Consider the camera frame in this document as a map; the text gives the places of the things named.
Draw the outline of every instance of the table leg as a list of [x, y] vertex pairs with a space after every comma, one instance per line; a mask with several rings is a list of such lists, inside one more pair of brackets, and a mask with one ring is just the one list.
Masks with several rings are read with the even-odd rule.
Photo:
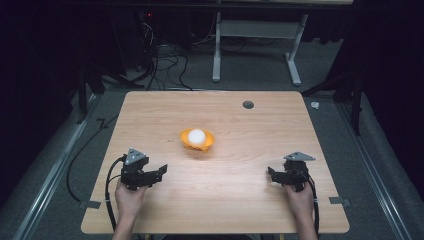
[[294, 38], [293, 49], [290, 53], [286, 53], [286, 61], [287, 66], [290, 71], [290, 76], [292, 78], [293, 85], [300, 86], [301, 81], [299, 77], [299, 73], [297, 72], [296, 64], [294, 63], [294, 57], [296, 56], [297, 49], [299, 48], [300, 40], [302, 39], [303, 31], [305, 30], [306, 20], [308, 19], [308, 15], [302, 15], [302, 18], [299, 22], [299, 26], [297, 28], [296, 36]]
[[215, 54], [213, 57], [212, 81], [221, 79], [221, 13], [216, 13]]

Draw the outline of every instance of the cable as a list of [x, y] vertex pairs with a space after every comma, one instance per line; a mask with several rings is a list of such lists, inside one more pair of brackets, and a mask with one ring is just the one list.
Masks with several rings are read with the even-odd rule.
[[103, 127], [101, 127], [96, 133], [94, 133], [91, 137], [90, 137], [90, 139], [78, 150], [78, 152], [75, 154], [75, 156], [72, 158], [72, 160], [71, 160], [71, 163], [69, 164], [69, 166], [68, 166], [68, 171], [67, 171], [67, 173], [66, 173], [66, 188], [68, 189], [68, 192], [69, 192], [69, 194], [71, 195], [71, 197], [75, 200], [75, 201], [77, 201], [79, 204], [81, 204], [82, 203], [82, 200], [81, 199], [79, 199], [73, 192], [72, 192], [72, 190], [71, 190], [71, 186], [70, 186], [70, 181], [69, 181], [69, 179], [70, 179], [70, 173], [71, 173], [71, 169], [72, 169], [72, 166], [73, 166], [73, 164], [74, 164], [74, 162], [75, 162], [75, 160], [78, 158], [78, 156], [81, 154], [81, 152], [82, 152], [82, 150], [84, 150], [86, 147], [87, 147], [87, 145], [103, 130], [103, 129], [105, 129], [105, 128], [108, 128], [109, 127], [109, 124], [112, 122], [112, 121], [114, 121], [116, 118], [118, 118], [118, 115], [116, 115], [116, 116], [114, 116], [112, 119], [110, 119]]
[[[150, 32], [151, 32], [151, 34], [150, 34], [150, 46], [152, 46], [152, 44], [153, 44], [153, 29], [152, 29], [152, 27], [150, 27], [150, 25], [148, 25], [147, 23], [142, 23], [144, 26], [146, 26], [148, 29], [150, 29]], [[144, 34], [144, 37], [145, 38], [147, 38], [147, 34], [148, 34], [148, 31]]]
[[[235, 39], [240, 39], [240, 40], [235, 42], [235, 43], [231, 43], [231, 41], [235, 40]], [[225, 52], [238, 52], [246, 46], [246, 38], [243, 38], [243, 37], [225, 37], [225, 38], [223, 38], [223, 40], [230, 42], [230, 44], [232, 44], [232, 45], [236, 45], [236, 44], [241, 43], [241, 46], [239, 48], [237, 48], [235, 50], [228, 50], [228, 49], [224, 48], [224, 41], [223, 41], [223, 43], [221, 44], [221, 49], [222, 49], [222, 51], [225, 51]]]
[[155, 80], [156, 80], [156, 84], [158, 85], [159, 91], [165, 91], [165, 89], [166, 89], [165, 83], [161, 79], [159, 79], [158, 77], [155, 77]]
[[191, 88], [190, 86], [187, 86], [183, 83], [183, 80], [181, 79], [182, 76], [184, 75], [185, 71], [187, 70], [187, 64], [188, 64], [188, 58], [184, 55], [181, 55], [181, 57], [185, 58], [185, 64], [184, 64], [184, 70], [180, 73], [180, 76], [178, 77], [178, 80], [180, 80], [180, 83], [182, 86], [186, 87], [187, 89], [189, 89], [190, 91], [193, 91], [193, 88]]
[[96, 65], [96, 64], [94, 64], [94, 63], [91, 63], [91, 66], [92, 66], [94, 69], [96, 69], [98, 72], [100, 72], [100, 73], [102, 73], [102, 74], [104, 74], [104, 75], [110, 76], [111, 78], [113, 78], [114, 80], [116, 80], [116, 81], [120, 82], [120, 83], [121, 83], [121, 84], [123, 84], [123, 85], [126, 85], [126, 86], [128, 86], [128, 87], [132, 87], [132, 88], [144, 88], [144, 85], [138, 85], [138, 84], [136, 84], [136, 83], [134, 83], [134, 82], [132, 82], [132, 81], [130, 81], [130, 80], [128, 80], [128, 79], [126, 79], [126, 78], [124, 78], [124, 77], [120, 76], [120, 75], [116, 75], [116, 74], [114, 74], [114, 73], [111, 73], [111, 72], [109, 72], [109, 71], [107, 71], [107, 70], [105, 70], [105, 69], [103, 69], [103, 68], [101, 68], [101, 67], [97, 66], [97, 65]]
[[155, 61], [156, 64], [152, 61], [152, 64], [154, 65], [154, 70], [152, 72], [152, 77], [150, 78], [149, 85], [147, 85], [146, 91], [149, 91], [150, 86], [152, 85], [152, 81], [153, 81], [153, 79], [156, 75], [156, 72], [158, 70], [158, 62], [159, 62], [158, 53], [159, 53], [159, 49], [156, 48], [156, 54], [155, 54], [156, 55], [156, 61]]
[[112, 182], [113, 179], [120, 177], [121, 175], [116, 175], [115, 177], [109, 179], [109, 183]]
[[210, 40], [212, 40], [212, 39], [214, 39], [214, 38], [215, 38], [215, 37], [209, 38], [209, 36], [212, 34], [213, 27], [215, 26], [215, 20], [216, 20], [216, 13], [213, 15], [213, 19], [212, 19], [211, 27], [209, 28], [209, 32], [208, 32], [208, 34], [206, 35], [206, 37], [205, 37], [205, 38], [203, 38], [203, 40], [200, 40], [199, 42], [192, 43], [193, 45], [201, 44], [201, 43], [204, 43], [204, 42], [210, 41]]
[[175, 56], [175, 55], [173, 55], [173, 56], [169, 56], [169, 57], [174, 57], [174, 58], [175, 58], [175, 62], [173, 62], [173, 64], [171, 64], [171, 65], [167, 68], [166, 76], [167, 76], [168, 80], [169, 80], [170, 82], [172, 82], [173, 84], [175, 84], [175, 85], [177, 85], [177, 86], [182, 86], [181, 84], [174, 82], [174, 81], [172, 80], [171, 76], [169, 76], [169, 72], [170, 72], [171, 68], [172, 68], [172, 67], [174, 67], [174, 66], [176, 66], [176, 65], [178, 64], [179, 59], [178, 59], [178, 57], [177, 57], [177, 56]]
[[141, 80], [147, 78], [147, 76], [149, 76], [149, 75], [151, 75], [153, 73], [153, 70], [154, 70], [154, 68], [153, 68], [153, 61], [150, 61], [149, 62], [149, 65], [147, 65], [147, 70], [141, 76], [136, 77], [133, 80], [130, 80], [130, 82], [135, 83], [135, 82], [138, 82], [138, 81], [141, 81]]
[[126, 154], [124, 154], [124, 156], [118, 158], [115, 160], [115, 162], [113, 162], [112, 166], [110, 166], [109, 168], [109, 172], [107, 174], [107, 178], [106, 178], [106, 185], [105, 185], [105, 200], [106, 200], [106, 207], [107, 207], [107, 212], [109, 214], [109, 218], [110, 218], [110, 222], [112, 224], [112, 228], [113, 231], [115, 231], [116, 228], [116, 220], [115, 220], [115, 216], [113, 215], [113, 209], [112, 209], [112, 203], [110, 201], [110, 194], [109, 194], [109, 183], [110, 181], [112, 181], [112, 179], [110, 179], [110, 175], [112, 174], [112, 170], [113, 168], [115, 168], [116, 164], [118, 164], [119, 162], [123, 162], [125, 161], [125, 158], [127, 157]]
[[158, 69], [158, 71], [165, 71], [165, 70], [169, 71], [169, 69], [170, 69], [171, 67], [173, 67], [173, 66], [176, 66], [176, 65], [177, 65], [177, 63], [178, 63], [178, 58], [177, 58], [176, 56], [169, 56], [169, 57], [174, 57], [176, 60], [175, 60], [175, 61], [172, 61], [171, 59], [167, 59], [166, 57], [160, 57], [160, 58], [159, 58], [159, 60], [160, 60], [160, 61], [171, 62], [171, 65], [170, 65], [170, 66], [168, 66], [168, 67], [166, 67], [166, 68]]
[[312, 197], [314, 200], [314, 213], [315, 213], [315, 221], [314, 221], [314, 228], [315, 228], [315, 233], [317, 234], [317, 237], [320, 237], [320, 234], [318, 233], [319, 230], [319, 208], [318, 208], [318, 197], [317, 197], [317, 192], [316, 192], [316, 188], [315, 188], [315, 182], [312, 179], [312, 177], [308, 174], [308, 177], [306, 177], [303, 172], [295, 169], [297, 173], [299, 173], [300, 175], [303, 176], [303, 178], [305, 180], [308, 181], [309, 185], [311, 186], [312, 189]]
[[167, 54], [163, 54], [163, 55], [171, 55], [172, 53], [176, 52], [177, 44], [175, 44], [175, 43], [162, 44], [162, 45], [158, 46], [158, 49], [162, 49], [164, 47], [169, 47], [169, 46], [172, 46], [171, 52], [169, 52]]

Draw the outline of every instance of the gray floor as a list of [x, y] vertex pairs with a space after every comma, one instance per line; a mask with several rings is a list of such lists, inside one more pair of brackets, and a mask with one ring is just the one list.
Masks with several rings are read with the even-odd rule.
[[[178, 54], [188, 57], [182, 80], [193, 89], [203, 90], [304, 91], [325, 79], [340, 46], [340, 43], [302, 43], [296, 56], [302, 85], [295, 87], [290, 82], [287, 66], [283, 62], [283, 53], [290, 48], [290, 42], [268, 43], [269, 40], [249, 39], [246, 47], [233, 51], [238, 49], [239, 45], [224, 42], [223, 48], [228, 51], [222, 54], [219, 83], [212, 82], [213, 50], [205, 49], [208, 45], [202, 45], [202, 49], [199, 46], [191, 51], [179, 51]], [[172, 47], [163, 48], [161, 53], [177, 54]], [[160, 71], [157, 79], [152, 82], [151, 90], [182, 88], [172, 83], [178, 82], [178, 76], [184, 69], [184, 58], [178, 59], [177, 66], [168, 72], [165, 69], [171, 62], [161, 58], [161, 67], [158, 68]], [[129, 69], [129, 74], [137, 73]], [[74, 111], [34, 161], [1, 211], [0, 239], [12, 239], [22, 232], [25, 234], [19, 236], [32, 239], [110, 238], [106, 235], [86, 235], [81, 232], [84, 209], [67, 192], [66, 171], [65, 175], [56, 176], [57, 186], [53, 185], [51, 199], [47, 198], [48, 201], [44, 204], [35, 204], [42, 208], [38, 209], [40, 211], [37, 217], [28, 221], [34, 227], [22, 224], [24, 220], [28, 220], [25, 217], [31, 212], [31, 206], [34, 205], [46, 178], [48, 180], [51, 176], [51, 169], [58, 167], [58, 162], [63, 157], [67, 157], [68, 164], [70, 159], [78, 154], [72, 166], [70, 184], [79, 198], [89, 200], [115, 122], [100, 131], [80, 153], [77, 152], [99, 130], [100, 122], [97, 119], [108, 121], [116, 116], [125, 94], [130, 91], [121, 86], [106, 86], [106, 92], [91, 101], [92, 111], [84, 124], [75, 124], [78, 112]], [[304, 100], [339, 194], [349, 200], [350, 204], [345, 207], [345, 211], [350, 230], [345, 234], [322, 235], [320, 239], [421, 239], [424, 236], [423, 202], [387, 143], [366, 96], [363, 99], [360, 119], [361, 137], [355, 137], [344, 118], [344, 110], [349, 109], [349, 104], [334, 104], [331, 95], [332, 92], [320, 92]], [[318, 101], [320, 108], [312, 108], [312, 101]], [[80, 136], [75, 134], [78, 130], [81, 131]], [[73, 138], [77, 139], [75, 145], [72, 144]], [[358, 148], [358, 142], [366, 147], [365, 158], [371, 159], [372, 167], [377, 169], [377, 180], [375, 175], [369, 174], [370, 166], [364, 161], [364, 153], [360, 151], [360, 146]], [[387, 199], [394, 208], [384, 207]], [[395, 219], [395, 223], [390, 216], [396, 215], [396, 212], [388, 212], [387, 209], [398, 211], [399, 218]], [[288, 234], [286, 239], [296, 239], [296, 236]]]

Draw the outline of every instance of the black curtain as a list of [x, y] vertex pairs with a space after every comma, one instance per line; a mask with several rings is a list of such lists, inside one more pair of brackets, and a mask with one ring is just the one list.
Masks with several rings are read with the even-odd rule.
[[76, 61], [62, 20], [51, 3], [0, 3], [0, 207], [72, 110]]
[[381, 14], [355, 17], [327, 81], [354, 69], [351, 79], [362, 80], [390, 145], [424, 199], [424, 3], [388, 0], [381, 7]]

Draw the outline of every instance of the wire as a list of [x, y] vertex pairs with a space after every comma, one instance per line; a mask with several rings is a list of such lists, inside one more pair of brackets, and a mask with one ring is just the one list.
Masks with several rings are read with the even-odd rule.
[[169, 47], [169, 46], [172, 46], [172, 50], [169, 53], [167, 53], [167, 54], [164, 54], [163, 53], [164, 55], [170, 55], [170, 54], [176, 52], [176, 50], [177, 50], [177, 44], [175, 44], [175, 43], [162, 44], [162, 45], [158, 46], [158, 48], [159, 49], [163, 49], [163, 48]]
[[215, 42], [210, 42], [210, 40], [212, 40], [212, 39], [214, 39], [214, 38], [211, 38], [211, 39], [209, 39], [209, 40], [207, 40], [207, 41], [204, 41], [204, 42], [202, 42], [202, 43], [198, 43], [198, 44], [196, 44], [196, 45], [194, 45], [194, 48], [196, 48], [196, 49], [200, 49], [200, 50], [209, 50], [209, 49], [213, 49], [213, 48], [215, 48]]
[[149, 63], [149, 65], [147, 65], [147, 70], [141, 76], [131, 80], [130, 82], [135, 83], [135, 82], [141, 81], [143, 79], [146, 79], [149, 75], [151, 75], [154, 72], [153, 70], [154, 70], [153, 62], [151, 61]]
[[157, 70], [158, 70], [158, 62], [159, 62], [158, 52], [159, 52], [159, 49], [156, 48], [156, 54], [155, 54], [156, 55], [156, 61], [155, 62], [152, 61], [152, 64], [154, 65], [154, 70], [152, 72], [152, 76], [150, 78], [149, 85], [147, 85], [146, 91], [149, 91], [150, 86], [152, 85], [152, 81], [155, 78], [155, 75], [156, 75]]
[[[240, 39], [239, 41], [236, 41], [236, 42], [233, 42], [233, 43], [231, 43], [231, 41], [234, 41], [235, 39]], [[225, 38], [223, 38], [223, 40], [226, 40], [227, 42], [229, 42], [230, 44], [232, 44], [232, 45], [236, 45], [236, 44], [240, 44], [241, 43], [241, 46], [239, 46], [237, 49], [235, 49], [235, 50], [228, 50], [228, 49], [225, 49], [224, 48], [224, 44], [221, 44], [221, 49], [222, 49], [222, 51], [225, 51], [225, 52], [238, 52], [238, 51], [240, 51], [240, 50], [242, 50], [245, 46], [246, 46], [246, 38], [239, 38], [239, 37], [237, 37], [237, 38], [234, 38], [234, 37], [225, 37]]]
[[116, 220], [115, 220], [115, 216], [113, 215], [112, 203], [110, 201], [110, 194], [109, 194], [109, 183], [111, 181], [110, 175], [112, 174], [112, 170], [115, 168], [116, 164], [118, 164], [119, 162], [125, 161], [126, 157], [127, 157], [127, 155], [124, 154], [123, 157], [120, 157], [120, 158], [116, 159], [115, 162], [113, 162], [112, 166], [110, 166], [110, 168], [109, 168], [109, 172], [108, 172], [107, 178], [106, 178], [105, 200], [106, 200], [107, 212], [109, 213], [109, 218], [110, 218], [110, 222], [112, 224], [113, 231], [115, 231], [115, 228], [116, 228]]
[[159, 79], [158, 77], [155, 77], [155, 80], [156, 80], [156, 84], [158, 85], [159, 91], [165, 91], [165, 89], [166, 89], [165, 83], [161, 79]]
[[[152, 29], [152, 27], [150, 27], [150, 25], [148, 25], [147, 23], [142, 23], [144, 26], [146, 26], [148, 29], [150, 29], [150, 32], [151, 32], [151, 34], [150, 34], [150, 46], [152, 46], [152, 44], [153, 44], [153, 29]], [[148, 31], [144, 34], [144, 37], [145, 38], [147, 38], [147, 34], [148, 34]]]
[[315, 188], [315, 182], [312, 179], [312, 177], [308, 175], [305, 176], [303, 174], [303, 172], [295, 169], [297, 173], [299, 173], [300, 175], [302, 175], [302, 177], [309, 183], [309, 185], [311, 186], [312, 189], [312, 197], [314, 199], [314, 213], [315, 213], [315, 222], [314, 222], [314, 228], [315, 228], [315, 233], [317, 234], [317, 237], [320, 237], [320, 234], [318, 233], [319, 230], [319, 208], [318, 208], [318, 197], [317, 197], [317, 192], [316, 192], [316, 188]]
[[188, 58], [187, 58], [187, 56], [181, 55], [181, 57], [183, 57], [186, 61], [185, 61], [185, 64], [184, 64], [184, 70], [180, 73], [180, 76], [178, 77], [178, 80], [180, 80], [180, 83], [181, 83], [182, 86], [186, 87], [190, 91], [193, 91], [193, 88], [191, 88], [190, 86], [185, 85], [183, 83], [183, 80], [181, 79], [182, 76], [184, 75], [185, 71], [187, 70], [187, 64], [188, 64]]
[[115, 177], [111, 178], [111, 179], [109, 180], [109, 183], [110, 183], [110, 182], [112, 182], [112, 180], [113, 180], [113, 179], [118, 178], [118, 177], [120, 177], [120, 176], [121, 176], [121, 175], [116, 175]]
[[212, 39], [215, 39], [215, 37], [209, 38], [210, 35], [212, 34], [213, 27], [215, 26], [215, 20], [216, 20], [216, 13], [213, 15], [211, 27], [209, 28], [209, 32], [206, 35], [206, 37], [203, 38], [203, 40], [200, 40], [199, 42], [192, 43], [193, 45], [201, 44], [201, 43], [204, 43], [204, 42], [208, 42], [208, 41], [210, 41]]
[[166, 76], [167, 76], [168, 80], [169, 80], [170, 82], [172, 82], [173, 84], [175, 84], [175, 85], [177, 85], [177, 86], [182, 86], [180, 83], [174, 82], [174, 81], [172, 80], [171, 76], [169, 75], [169, 72], [170, 72], [171, 68], [172, 68], [172, 67], [174, 67], [174, 66], [176, 66], [176, 65], [178, 64], [178, 62], [179, 62], [179, 59], [178, 59], [178, 57], [177, 57], [177, 56], [173, 56], [173, 57], [175, 57], [175, 59], [176, 59], [175, 64], [173, 64], [173, 65], [169, 66], [169, 68], [168, 68], [168, 69], [167, 69], [167, 71], [166, 71]]
[[171, 65], [167, 66], [166, 68], [162, 68], [162, 69], [158, 69], [158, 71], [169, 71], [170, 68], [176, 66], [178, 64], [178, 57], [177, 56], [169, 56], [169, 57], [174, 57], [175, 61], [168, 59], [166, 57], [161, 57], [159, 58], [160, 61], [164, 61], [164, 62], [171, 62]]
[[75, 154], [75, 156], [72, 158], [72, 160], [71, 160], [71, 163], [69, 164], [69, 166], [68, 166], [68, 171], [67, 171], [67, 173], [66, 173], [66, 188], [68, 189], [68, 193], [71, 195], [71, 197], [75, 200], [75, 201], [77, 201], [79, 204], [81, 204], [82, 203], [82, 200], [80, 199], [80, 198], [78, 198], [73, 192], [72, 192], [72, 189], [71, 189], [71, 186], [70, 186], [70, 175], [71, 175], [71, 169], [72, 169], [72, 166], [73, 166], [73, 164], [74, 164], [74, 162], [75, 162], [75, 160], [78, 158], [78, 156], [81, 154], [81, 152], [82, 152], [82, 150], [84, 150], [86, 147], [87, 147], [87, 145], [103, 130], [103, 129], [105, 129], [105, 128], [108, 128], [109, 127], [109, 124], [112, 122], [112, 121], [114, 121], [116, 118], [118, 118], [118, 115], [116, 115], [116, 116], [114, 116], [113, 118], [111, 118], [103, 127], [101, 127], [96, 133], [94, 133], [91, 137], [90, 137], [90, 139], [78, 150], [78, 152]]

